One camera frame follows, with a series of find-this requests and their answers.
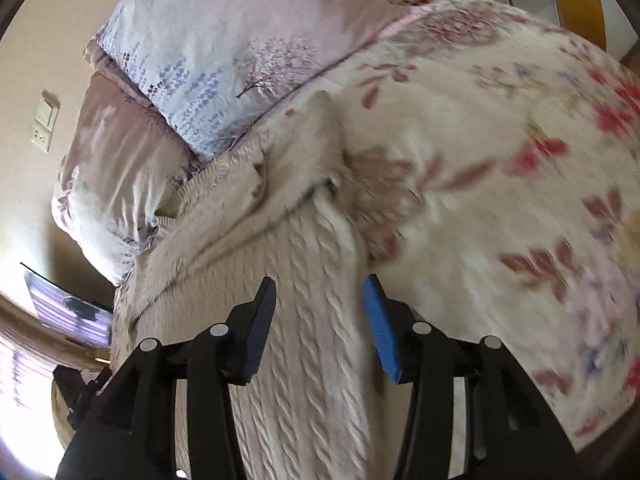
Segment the beige cable-knit sweater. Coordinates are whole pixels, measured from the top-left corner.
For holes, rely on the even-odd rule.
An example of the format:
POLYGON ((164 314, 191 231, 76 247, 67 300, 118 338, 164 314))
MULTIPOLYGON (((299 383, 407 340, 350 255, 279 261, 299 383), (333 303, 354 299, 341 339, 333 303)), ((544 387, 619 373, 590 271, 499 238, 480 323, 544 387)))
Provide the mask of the beige cable-knit sweater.
POLYGON ((231 393, 252 479, 369 479, 375 429, 361 244, 335 197, 348 170, 324 91, 266 117, 166 200, 115 295, 114 367, 144 338, 183 341, 277 285, 257 375, 231 393))

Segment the floral bed quilt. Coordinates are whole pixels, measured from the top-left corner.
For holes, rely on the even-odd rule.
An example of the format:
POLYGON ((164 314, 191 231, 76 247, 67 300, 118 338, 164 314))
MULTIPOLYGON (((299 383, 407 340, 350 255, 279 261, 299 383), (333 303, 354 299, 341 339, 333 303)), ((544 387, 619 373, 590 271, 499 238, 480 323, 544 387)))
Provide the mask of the floral bed quilt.
POLYGON ((344 133, 335 197, 361 244, 374 473, 410 390, 375 371, 361 286, 447 336, 502 339, 575 448, 639 401, 639 83, 570 32, 488 0, 437 0, 305 84, 344 133))

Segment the pink floral pillow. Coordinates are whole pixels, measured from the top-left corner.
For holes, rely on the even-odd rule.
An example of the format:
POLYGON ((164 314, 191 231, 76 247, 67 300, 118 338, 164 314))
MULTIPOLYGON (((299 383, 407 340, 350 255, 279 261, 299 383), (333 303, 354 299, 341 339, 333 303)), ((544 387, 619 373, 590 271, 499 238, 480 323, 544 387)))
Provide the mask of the pink floral pillow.
POLYGON ((157 208, 202 166, 96 40, 85 59, 94 73, 51 214, 99 274, 119 285, 152 243, 157 208))

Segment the blue lavender print pillow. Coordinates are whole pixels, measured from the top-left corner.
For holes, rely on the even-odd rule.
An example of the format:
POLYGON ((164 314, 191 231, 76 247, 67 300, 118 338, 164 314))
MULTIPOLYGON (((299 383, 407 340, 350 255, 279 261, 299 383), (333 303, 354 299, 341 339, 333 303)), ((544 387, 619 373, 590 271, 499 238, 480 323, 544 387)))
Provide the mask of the blue lavender print pillow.
POLYGON ((418 12, 390 0, 120 0, 96 42, 206 161, 418 12))

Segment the wall television screen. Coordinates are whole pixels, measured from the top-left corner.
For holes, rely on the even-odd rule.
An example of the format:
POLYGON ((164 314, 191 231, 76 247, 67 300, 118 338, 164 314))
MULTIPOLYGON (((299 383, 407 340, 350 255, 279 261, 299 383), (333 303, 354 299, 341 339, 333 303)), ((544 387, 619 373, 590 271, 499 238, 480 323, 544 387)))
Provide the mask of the wall television screen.
POLYGON ((110 311, 62 289, 24 263, 22 268, 30 299, 43 326, 90 348, 111 349, 110 311))

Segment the beige wall switch panel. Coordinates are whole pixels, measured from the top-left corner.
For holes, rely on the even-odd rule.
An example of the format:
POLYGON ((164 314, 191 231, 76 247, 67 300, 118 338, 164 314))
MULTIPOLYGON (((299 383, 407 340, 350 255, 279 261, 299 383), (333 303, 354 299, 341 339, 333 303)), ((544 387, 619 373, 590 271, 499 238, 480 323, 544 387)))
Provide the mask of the beige wall switch panel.
POLYGON ((32 129, 32 144, 41 151, 50 151, 53 131, 60 111, 60 103, 52 94, 43 91, 40 94, 32 129))

